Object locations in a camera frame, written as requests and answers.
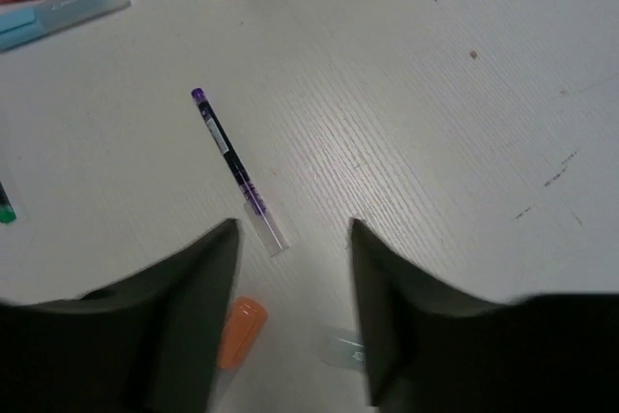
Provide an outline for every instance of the blue marker cap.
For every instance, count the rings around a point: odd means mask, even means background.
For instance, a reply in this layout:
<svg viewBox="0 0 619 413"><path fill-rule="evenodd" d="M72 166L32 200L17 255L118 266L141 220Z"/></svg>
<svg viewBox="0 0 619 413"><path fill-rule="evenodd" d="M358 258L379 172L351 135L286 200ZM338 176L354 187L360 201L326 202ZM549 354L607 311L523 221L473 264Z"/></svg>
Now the blue marker cap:
<svg viewBox="0 0 619 413"><path fill-rule="evenodd" d="M129 6L131 0L46 0L0 15L0 50Z"/></svg>

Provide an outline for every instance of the white table surface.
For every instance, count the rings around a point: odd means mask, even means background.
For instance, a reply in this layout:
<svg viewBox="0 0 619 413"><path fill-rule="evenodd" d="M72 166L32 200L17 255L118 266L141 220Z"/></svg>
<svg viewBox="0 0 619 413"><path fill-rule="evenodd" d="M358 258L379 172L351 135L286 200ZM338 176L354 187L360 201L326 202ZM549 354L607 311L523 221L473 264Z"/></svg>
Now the white table surface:
<svg viewBox="0 0 619 413"><path fill-rule="evenodd" d="M492 300L619 288L618 26L619 0L133 0L2 54L0 295L72 297L241 218L237 291L270 320L220 411L364 411L315 349L354 327L350 216ZM246 222L196 86L289 251Z"/></svg>

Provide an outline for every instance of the orange highlighter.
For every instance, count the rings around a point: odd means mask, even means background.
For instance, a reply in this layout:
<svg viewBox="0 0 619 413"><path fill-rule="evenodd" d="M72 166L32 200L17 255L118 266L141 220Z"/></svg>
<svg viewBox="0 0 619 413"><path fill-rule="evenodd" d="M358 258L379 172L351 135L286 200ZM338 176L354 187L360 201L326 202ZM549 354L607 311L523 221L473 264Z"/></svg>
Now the orange highlighter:
<svg viewBox="0 0 619 413"><path fill-rule="evenodd" d="M269 313L249 297L239 297L230 308L230 314L221 334L217 366L220 369L215 386L215 408L227 390L232 378L245 361Z"/></svg>

